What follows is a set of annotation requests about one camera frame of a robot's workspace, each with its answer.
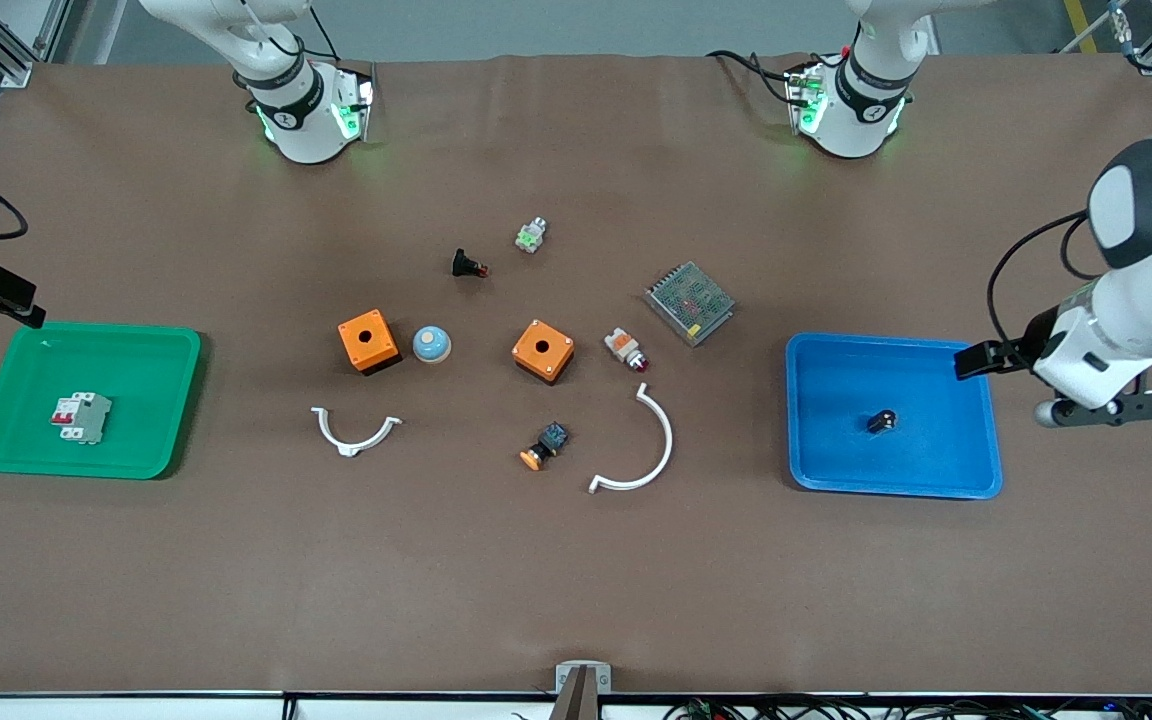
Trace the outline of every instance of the brown table surface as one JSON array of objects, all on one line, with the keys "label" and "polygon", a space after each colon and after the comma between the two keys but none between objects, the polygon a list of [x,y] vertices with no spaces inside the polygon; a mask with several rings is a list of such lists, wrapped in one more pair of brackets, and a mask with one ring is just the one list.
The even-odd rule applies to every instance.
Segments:
[{"label": "brown table surface", "polygon": [[[579,655],[626,691],[1152,692],[1151,423],[1038,429],[1047,392],[1009,376],[996,500],[801,492],[786,464],[788,338],[987,338],[998,256],[1152,134],[1120,58],[931,59],[858,161],[714,60],[502,58],[385,65],[379,142],[297,167],[228,74],[38,67],[1,100],[32,229],[0,263],[51,319],[188,325],[210,363],[169,479],[0,475],[0,691],[525,689]],[[1056,241],[1002,279],[1016,332],[1073,290]],[[456,247],[492,278],[453,279]],[[641,301],[685,260],[740,303],[694,351]],[[353,372],[335,324],[372,306],[450,359]],[[576,338],[558,387],[509,359],[532,318]],[[616,325],[676,448],[590,497],[662,450]],[[310,406],[346,438],[406,424],[346,460]],[[552,419],[570,450],[530,473]]]}]

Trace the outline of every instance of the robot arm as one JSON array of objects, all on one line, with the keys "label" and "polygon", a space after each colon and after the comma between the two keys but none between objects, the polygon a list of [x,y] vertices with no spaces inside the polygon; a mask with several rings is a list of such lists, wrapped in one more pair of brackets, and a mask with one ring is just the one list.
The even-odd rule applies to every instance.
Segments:
[{"label": "robot arm", "polygon": [[283,23],[310,0],[141,0],[151,15],[205,41],[234,67],[283,156],[323,162],[366,135],[372,78],[308,60]]},{"label": "robot arm", "polygon": [[993,0],[846,0],[859,23],[850,53],[827,59],[791,78],[797,131],[840,158],[863,158],[896,131],[905,91],[929,53],[931,37],[919,20],[978,8]]},{"label": "robot arm", "polygon": [[[1152,138],[1106,165],[1087,196],[1087,220],[1111,270],[1038,314],[1011,342],[1020,365],[1058,394],[1037,415],[1053,427],[1152,419],[1152,392],[1123,395],[1152,366]],[[1016,369],[1000,344],[960,353],[958,377]]]}]

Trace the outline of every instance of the blue tray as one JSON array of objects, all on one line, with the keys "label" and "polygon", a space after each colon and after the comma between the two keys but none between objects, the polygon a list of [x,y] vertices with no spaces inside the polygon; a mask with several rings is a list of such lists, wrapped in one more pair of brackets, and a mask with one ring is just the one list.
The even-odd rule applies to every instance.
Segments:
[{"label": "blue tray", "polygon": [[[803,333],[785,348],[790,471],[805,488],[987,500],[1002,488],[990,385],[967,343]],[[881,410],[896,427],[870,433]]]}]

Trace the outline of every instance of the gray floor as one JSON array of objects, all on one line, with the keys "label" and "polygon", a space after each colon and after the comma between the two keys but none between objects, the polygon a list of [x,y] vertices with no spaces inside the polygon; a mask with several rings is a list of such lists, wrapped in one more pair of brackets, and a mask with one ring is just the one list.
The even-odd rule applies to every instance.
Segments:
[{"label": "gray floor", "polygon": [[[1087,17],[1102,5],[1087,1]],[[468,60],[497,55],[703,55],[711,50],[787,53],[838,50],[855,17],[840,0],[314,0],[340,54],[378,61]],[[1152,3],[1129,5],[1137,41],[1152,32]],[[1070,40],[1061,0],[1002,0],[937,17],[945,54],[1049,53]],[[293,24],[325,50],[314,24]],[[152,18],[137,0],[90,0],[69,59],[115,65],[219,63],[202,41]],[[1107,29],[1094,36],[1114,50]]]}]

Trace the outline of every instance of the white plastic clip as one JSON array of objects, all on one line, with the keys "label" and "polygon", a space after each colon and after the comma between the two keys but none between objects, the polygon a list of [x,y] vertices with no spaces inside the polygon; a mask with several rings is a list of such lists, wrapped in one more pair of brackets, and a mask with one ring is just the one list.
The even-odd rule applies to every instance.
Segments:
[{"label": "white plastic clip", "polygon": [[598,492],[599,487],[605,487],[605,488],[643,487],[645,486],[645,484],[651,483],[660,473],[660,470],[664,470],[664,465],[666,465],[666,462],[669,461],[669,455],[672,455],[673,453],[673,427],[669,427],[669,418],[667,418],[667,416],[664,415],[664,410],[660,409],[660,406],[657,403],[657,401],[649,397],[647,382],[641,384],[639,393],[637,393],[635,397],[642,404],[647,406],[650,407],[650,409],[652,409],[653,414],[655,414],[657,418],[660,420],[660,427],[664,427],[664,456],[660,457],[659,462],[657,462],[657,467],[654,470],[650,471],[650,473],[643,475],[643,477],[636,480],[621,482],[621,480],[604,478],[602,475],[594,475],[594,482],[591,482],[589,484],[590,495],[593,495],[596,492]]},{"label": "white plastic clip", "polygon": [[361,454],[363,450],[371,450],[372,447],[380,445],[380,441],[388,435],[389,430],[394,429],[394,425],[402,425],[403,422],[399,418],[385,418],[385,424],[380,425],[380,429],[376,431],[374,435],[365,439],[362,442],[340,442],[333,434],[332,427],[328,425],[328,411],[324,410],[323,407],[310,407],[310,410],[314,411],[314,415],[319,416],[319,430],[323,432],[323,437],[328,438],[328,442],[338,447],[338,452],[343,457],[353,457]]}]

